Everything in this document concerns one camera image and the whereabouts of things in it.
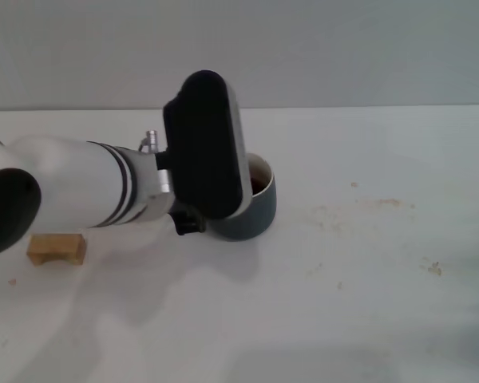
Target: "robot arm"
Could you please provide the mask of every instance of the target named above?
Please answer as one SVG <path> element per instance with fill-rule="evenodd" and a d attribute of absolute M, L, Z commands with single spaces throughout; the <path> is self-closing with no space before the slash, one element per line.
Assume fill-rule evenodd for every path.
<path fill-rule="evenodd" d="M 164 108 L 168 148 L 140 150 L 53 136 L 0 142 L 0 252 L 27 233 L 159 219 L 178 234 L 234 217 L 251 202 L 239 111 L 216 73 L 194 73 Z"/>

